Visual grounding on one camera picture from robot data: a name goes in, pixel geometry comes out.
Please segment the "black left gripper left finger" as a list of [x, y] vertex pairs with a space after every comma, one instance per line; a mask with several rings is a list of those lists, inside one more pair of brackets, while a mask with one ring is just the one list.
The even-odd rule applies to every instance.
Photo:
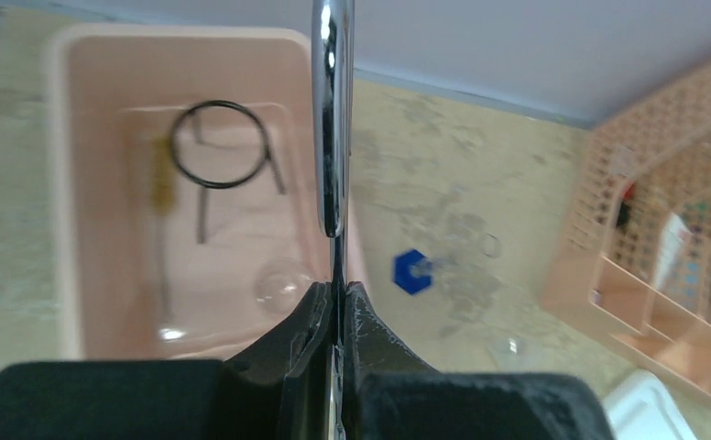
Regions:
[[228, 360], [37, 361], [0, 371], [0, 439], [325, 439], [329, 286]]

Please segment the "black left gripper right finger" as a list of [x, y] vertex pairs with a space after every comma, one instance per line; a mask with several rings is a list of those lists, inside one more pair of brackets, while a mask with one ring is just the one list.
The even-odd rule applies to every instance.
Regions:
[[348, 439], [614, 436], [599, 399], [577, 377], [432, 368], [381, 320], [360, 282], [348, 287], [342, 323]]

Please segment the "graduated cylinder blue base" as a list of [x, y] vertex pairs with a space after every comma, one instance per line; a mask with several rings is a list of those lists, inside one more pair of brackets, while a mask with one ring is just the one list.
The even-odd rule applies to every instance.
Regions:
[[417, 295], [432, 287], [446, 293], [478, 290], [486, 277], [484, 263], [478, 258], [498, 259], [503, 254], [501, 240], [485, 233], [482, 237], [450, 235], [427, 255], [410, 248], [392, 261], [393, 283], [409, 295]]

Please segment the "brown bristle tube brush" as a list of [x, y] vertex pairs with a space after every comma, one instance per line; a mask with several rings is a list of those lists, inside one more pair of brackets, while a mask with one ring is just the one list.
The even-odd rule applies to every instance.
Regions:
[[154, 244], [159, 277], [159, 296], [163, 316], [171, 318], [170, 285], [167, 271], [165, 231], [167, 218], [177, 205], [176, 168], [170, 155], [170, 139], [156, 137], [151, 142], [152, 170], [150, 202], [156, 218]]

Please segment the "metal crucible tongs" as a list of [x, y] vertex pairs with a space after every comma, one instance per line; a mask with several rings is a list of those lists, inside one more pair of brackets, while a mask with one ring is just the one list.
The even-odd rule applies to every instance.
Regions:
[[334, 437], [345, 439], [345, 296], [355, 3], [312, 6], [312, 115], [319, 223], [330, 239]]

